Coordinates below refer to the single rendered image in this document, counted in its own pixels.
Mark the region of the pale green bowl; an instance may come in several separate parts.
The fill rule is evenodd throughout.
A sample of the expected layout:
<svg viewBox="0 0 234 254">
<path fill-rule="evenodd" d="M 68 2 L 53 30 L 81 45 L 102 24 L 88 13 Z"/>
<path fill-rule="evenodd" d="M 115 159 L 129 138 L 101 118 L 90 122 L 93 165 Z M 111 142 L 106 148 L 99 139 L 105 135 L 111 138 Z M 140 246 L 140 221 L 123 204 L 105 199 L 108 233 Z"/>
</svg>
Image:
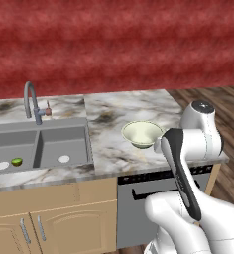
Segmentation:
<svg viewBox="0 0 234 254">
<path fill-rule="evenodd" d="M 165 132 L 163 127 L 151 121 L 132 121 L 121 130 L 123 138 L 139 149 L 150 148 Z"/>
</svg>

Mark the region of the grey double sink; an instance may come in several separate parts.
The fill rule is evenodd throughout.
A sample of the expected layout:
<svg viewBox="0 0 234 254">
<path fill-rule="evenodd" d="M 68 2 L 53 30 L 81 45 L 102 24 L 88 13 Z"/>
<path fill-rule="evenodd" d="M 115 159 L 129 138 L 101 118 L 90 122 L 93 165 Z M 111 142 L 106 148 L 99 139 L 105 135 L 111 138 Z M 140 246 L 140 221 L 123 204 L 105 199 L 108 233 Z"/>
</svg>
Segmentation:
<svg viewBox="0 0 234 254">
<path fill-rule="evenodd" d="M 19 167 L 14 158 L 22 158 Z M 85 118 L 0 124 L 0 175 L 93 163 Z"/>
</svg>

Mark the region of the grey curved tap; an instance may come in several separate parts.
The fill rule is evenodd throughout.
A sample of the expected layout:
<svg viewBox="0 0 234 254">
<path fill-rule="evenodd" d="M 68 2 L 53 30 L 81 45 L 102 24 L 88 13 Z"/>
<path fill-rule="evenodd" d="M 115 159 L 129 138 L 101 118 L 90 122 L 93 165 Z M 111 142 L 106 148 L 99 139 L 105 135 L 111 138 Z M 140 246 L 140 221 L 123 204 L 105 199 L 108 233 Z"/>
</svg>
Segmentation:
<svg viewBox="0 0 234 254">
<path fill-rule="evenodd" d="M 29 98 L 32 98 L 33 108 L 30 108 Z M 42 117 L 46 114 L 46 111 L 39 107 L 34 86 L 30 81 L 27 81 L 24 86 L 24 107 L 28 119 L 35 117 L 37 125 L 43 123 Z"/>
</svg>

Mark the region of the grey dishwasher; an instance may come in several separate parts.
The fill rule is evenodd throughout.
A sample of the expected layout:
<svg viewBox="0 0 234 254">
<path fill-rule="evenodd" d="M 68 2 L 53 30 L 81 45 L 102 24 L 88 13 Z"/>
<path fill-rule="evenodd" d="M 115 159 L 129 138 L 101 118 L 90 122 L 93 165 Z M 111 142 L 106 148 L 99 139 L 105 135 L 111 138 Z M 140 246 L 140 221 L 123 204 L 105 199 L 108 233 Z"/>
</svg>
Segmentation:
<svg viewBox="0 0 234 254">
<path fill-rule="evenodd" d="M 117 248 L 149 243 L 156 235 L 157 225 L 145 213 L 145 199 L 133 200 L 136 194 L 177 189 L 171 170 L 130 175 L 117 183 Z"/>
</svg>

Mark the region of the beige drawer front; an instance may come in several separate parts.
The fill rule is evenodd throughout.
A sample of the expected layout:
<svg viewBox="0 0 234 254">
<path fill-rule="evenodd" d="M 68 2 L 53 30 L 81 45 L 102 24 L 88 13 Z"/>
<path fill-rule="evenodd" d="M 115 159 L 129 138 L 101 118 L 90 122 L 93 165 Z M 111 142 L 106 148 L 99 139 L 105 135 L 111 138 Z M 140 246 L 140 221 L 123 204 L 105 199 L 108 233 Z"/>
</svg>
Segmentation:
<svg viewBox="0 0 234 254">
<path fill-rule="evenodd" d="M 0 192 L 0 216 L 117 198 L 117 179 Z"/>
</svg>

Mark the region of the beige cupboard door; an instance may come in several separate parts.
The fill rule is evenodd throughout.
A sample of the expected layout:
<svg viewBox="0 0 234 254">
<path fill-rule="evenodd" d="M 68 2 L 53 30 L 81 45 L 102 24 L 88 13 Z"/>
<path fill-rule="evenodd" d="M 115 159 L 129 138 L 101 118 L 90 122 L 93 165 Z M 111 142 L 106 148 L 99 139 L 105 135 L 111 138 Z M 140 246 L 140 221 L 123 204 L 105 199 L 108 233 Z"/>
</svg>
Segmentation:
<svg viewBox="0 0 234 254">
<path fill-rule="evenodd" d="M 22 233 L 21 218 L 24 218 L 31 244 L 27 244 Z M 28 213 L 0 217 L 0 254 L 42 254 Z"/>
<path fill-rule="evenodd" d="M 46 234 L 42 240 L 38 215 Z M 43 254 L 103 254 L 116 250 L 117 200 L 31 213 Z"/>
</svg>

